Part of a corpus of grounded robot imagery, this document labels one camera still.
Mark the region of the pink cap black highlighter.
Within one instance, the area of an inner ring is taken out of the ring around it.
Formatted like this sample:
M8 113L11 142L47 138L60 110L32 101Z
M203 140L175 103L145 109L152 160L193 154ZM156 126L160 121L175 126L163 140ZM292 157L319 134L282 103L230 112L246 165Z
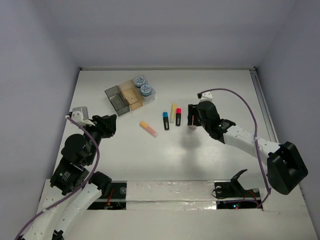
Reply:
M182 109L177 108L175 113L175 125L180 126L181 125L181 116L182 116Z

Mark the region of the orange pastel highlighter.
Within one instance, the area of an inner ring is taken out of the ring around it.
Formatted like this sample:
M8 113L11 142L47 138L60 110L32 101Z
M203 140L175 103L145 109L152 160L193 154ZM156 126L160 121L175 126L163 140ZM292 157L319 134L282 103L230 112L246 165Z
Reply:
M150 127L146 122L141 121L139 123L140 127L143 128L147 133L149 133L152 137L157 138L158 137L158 133L152 128Z

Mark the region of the blue cap black highlighter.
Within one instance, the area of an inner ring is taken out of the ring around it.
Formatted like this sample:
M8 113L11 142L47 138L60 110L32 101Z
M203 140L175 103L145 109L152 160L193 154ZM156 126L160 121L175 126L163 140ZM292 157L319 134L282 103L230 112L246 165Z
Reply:
M170 123L169 123L168 113L166 111L162 113L162 119L163 119L164 130L168 131L170 129Z

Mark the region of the blue white slime jar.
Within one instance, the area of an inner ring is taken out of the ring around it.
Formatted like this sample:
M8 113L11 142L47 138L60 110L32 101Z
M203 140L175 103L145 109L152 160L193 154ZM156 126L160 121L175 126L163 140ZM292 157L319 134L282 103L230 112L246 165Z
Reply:
M140 89L142 86L147 85L148 81L146 80L146 78L144 76L137 76L134 79L133 83L136 88Z

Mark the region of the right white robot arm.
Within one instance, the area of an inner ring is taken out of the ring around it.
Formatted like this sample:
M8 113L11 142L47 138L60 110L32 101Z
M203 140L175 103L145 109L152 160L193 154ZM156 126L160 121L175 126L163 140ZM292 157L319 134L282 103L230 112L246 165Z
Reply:
M289 141L280 144L259 138L255 120L254 133L249 133L220 118L211 101L189 104L187 112L188 126L201 126L212 139L257 158L264 183L276 192L288 195L309 174L298 148Z

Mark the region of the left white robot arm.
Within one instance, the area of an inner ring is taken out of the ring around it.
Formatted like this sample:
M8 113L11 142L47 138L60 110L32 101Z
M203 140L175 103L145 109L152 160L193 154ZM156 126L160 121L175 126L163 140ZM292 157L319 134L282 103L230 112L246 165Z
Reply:
M85 118L81 110L73 110L65 118L83 134L65 140L40 210L22 227L17 240L65 240L87 208L110 194L111 178L96 168L99 144L115 135L117 116Z

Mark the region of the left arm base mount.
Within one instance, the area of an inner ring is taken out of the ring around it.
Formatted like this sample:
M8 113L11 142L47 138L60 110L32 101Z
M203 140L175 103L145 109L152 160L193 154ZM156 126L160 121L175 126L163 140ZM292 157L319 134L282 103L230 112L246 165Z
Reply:
M127 196L127 182L113 181L107 196L101 196L94 201L88 210L125 210Z

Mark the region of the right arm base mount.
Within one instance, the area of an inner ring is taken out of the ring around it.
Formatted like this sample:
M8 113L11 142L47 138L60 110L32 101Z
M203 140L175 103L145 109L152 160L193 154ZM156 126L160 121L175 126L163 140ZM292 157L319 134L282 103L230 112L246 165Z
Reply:
M262 209L260 190L244 189L239 177L247 169L242 169L230 180L216 181L211 195L216 199L217 210Z

